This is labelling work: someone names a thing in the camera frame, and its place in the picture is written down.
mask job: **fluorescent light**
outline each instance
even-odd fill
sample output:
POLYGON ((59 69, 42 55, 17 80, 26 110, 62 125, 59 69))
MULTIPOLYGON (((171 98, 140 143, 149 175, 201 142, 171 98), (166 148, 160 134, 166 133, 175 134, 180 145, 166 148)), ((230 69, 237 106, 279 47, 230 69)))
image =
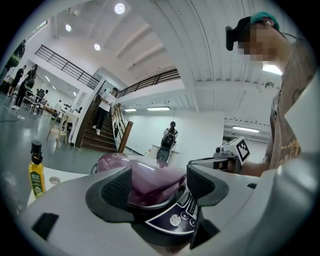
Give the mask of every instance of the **fluorescent light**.
POLYGON ((151 169, 151 170, 154 170, 154 171, 155 171, 155 169, 153 169, 153 168, 151 168, 151 167, 149 167, 149 166, 146 166, 146 165, 144 165, 144 164, 142 164, 142 163, 139 163, 139 162, 138 162, 138 165, 141 165, 141 166, 147 167, 147 168, 149 168, 149 169, 151 169))
POLYGON ((241 127, 241 126, 233 126, 232 129, 253 132, 253 133, 258 133, 260 131, 258 129, 245 128, 245 127, 241 127))
POLYGON ((96 43, 96 44, 94 45, 94 49, 96 49, 97 51, 100 51, 101 47, 100 47, 99 44, 96 43))
POLYGON ((267 71, 267 72, 271 72, 271 73, 275 73, 280 76, 282 75, 282 72, 280 71, 280 69, 275 65, 263 64, 262 70, 267 71))
POLYGON ((71 31, 71 26, 69 24, 65 25, 65 30, 70 32, 71 31))
POLYGON ((134 111, 137 111, 135 108, 130 108, 130 109, 125 109, 124 111, 126 112, 134 112, 134 111))
POLYGON ((168 106, 163 106, 163 107, 148 107, 147 110, 149 110, 149 111, 170 110, 170 107, 168 107, 168 106))
POLYGON ((123 14, 126 10, 126 6, 123 3, 118 3, 114 7, 114 11, 116 14, 123 14))

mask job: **olive oil bottle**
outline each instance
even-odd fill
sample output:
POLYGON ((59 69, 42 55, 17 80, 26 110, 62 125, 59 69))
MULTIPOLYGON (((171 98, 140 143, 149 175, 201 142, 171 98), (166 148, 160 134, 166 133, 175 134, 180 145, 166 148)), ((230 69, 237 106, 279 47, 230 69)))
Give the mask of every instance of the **olive oil bottle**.
POLYGON ((29 176, 31 188, 37 199, 46 191, 44 165, 42 164, 41 142, 32 141, 31 143, 31 162, 29 164, 29 176))

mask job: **gray floor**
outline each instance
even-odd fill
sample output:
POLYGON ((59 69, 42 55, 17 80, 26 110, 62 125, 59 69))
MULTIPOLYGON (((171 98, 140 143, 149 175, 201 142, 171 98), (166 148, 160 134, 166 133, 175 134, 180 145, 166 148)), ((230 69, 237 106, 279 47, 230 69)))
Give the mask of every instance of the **gray floor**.
POLYGON ((8 101, 9 97, 0 92, 0 121, 16 120, 14 113, 25 117, 25 120, 0 122, 0 188, 9 210, 17 215, 26 207, 31 192, 28 166, 33 140, 42 143, 44 166, 64 172, 89 174, 104 153, 66 146, 64 141, 58 149, 56 134, 51 134, 46 140, 53 123, 46 111, 41 116, 32 115, 25 107, 14 111, 11 110, 13 102, 9 106, 8 101))

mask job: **window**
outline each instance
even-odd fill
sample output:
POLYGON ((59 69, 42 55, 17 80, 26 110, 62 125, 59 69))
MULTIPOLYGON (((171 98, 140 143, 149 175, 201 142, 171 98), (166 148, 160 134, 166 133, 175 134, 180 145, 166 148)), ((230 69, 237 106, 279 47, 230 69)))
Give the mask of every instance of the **window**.
POLYGON ((39 29, 41 29, 42 27, 44 27, 44 26, 47 25, 47 24, 48 24, 48 21, 47 21, 47 20, 44 21, 44 22, 42 22, 39 26, 37 26, 37 27, 35 28, 35 30, 33 30, 33 31, 26 37, 25 41, 28 41, 39 29))

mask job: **bottle cap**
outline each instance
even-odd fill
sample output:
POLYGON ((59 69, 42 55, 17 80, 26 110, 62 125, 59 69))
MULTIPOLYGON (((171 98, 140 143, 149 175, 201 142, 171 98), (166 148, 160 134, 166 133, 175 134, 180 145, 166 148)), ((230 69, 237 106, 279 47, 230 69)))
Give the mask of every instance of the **bottle cap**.
POLYGON ((31 142, 31 154, 41 154, 41 142, 34 140, 31 142))

